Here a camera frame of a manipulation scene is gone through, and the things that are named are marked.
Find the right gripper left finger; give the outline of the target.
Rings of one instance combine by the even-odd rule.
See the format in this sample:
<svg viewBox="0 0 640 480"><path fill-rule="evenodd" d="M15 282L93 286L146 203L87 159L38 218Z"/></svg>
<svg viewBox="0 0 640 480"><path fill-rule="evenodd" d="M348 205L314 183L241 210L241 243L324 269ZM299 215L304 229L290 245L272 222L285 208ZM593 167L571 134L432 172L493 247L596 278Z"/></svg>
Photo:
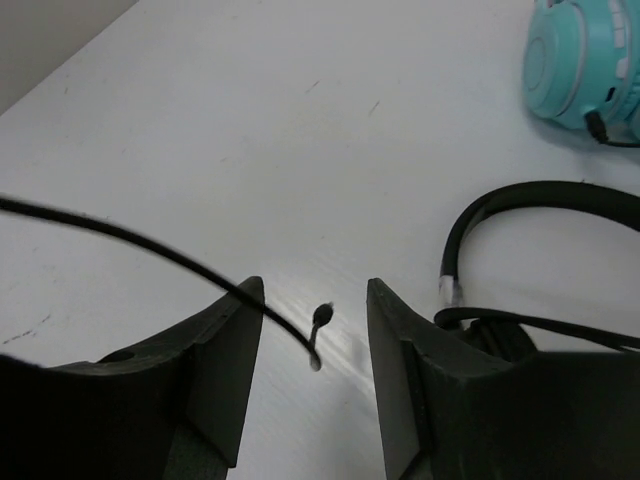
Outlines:
<svg viewBox="0 0 640 480"><path fill-rule="evenodd" d="M223 479L262 315L231 296L96 362L1 359L5 479Z"/></svg>

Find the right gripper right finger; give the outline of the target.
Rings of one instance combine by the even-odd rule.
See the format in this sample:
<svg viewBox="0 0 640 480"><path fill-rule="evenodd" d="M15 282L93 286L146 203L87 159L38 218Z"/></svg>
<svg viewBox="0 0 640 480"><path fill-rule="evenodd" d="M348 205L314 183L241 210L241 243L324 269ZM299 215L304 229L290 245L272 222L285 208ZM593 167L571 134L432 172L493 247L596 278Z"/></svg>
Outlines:
<svg viewBox="0 0 640 480"><path fill-rule="evenodd" d="M510 363L367 285L390 479L635 479L639 359L542 352Z"/></svg>

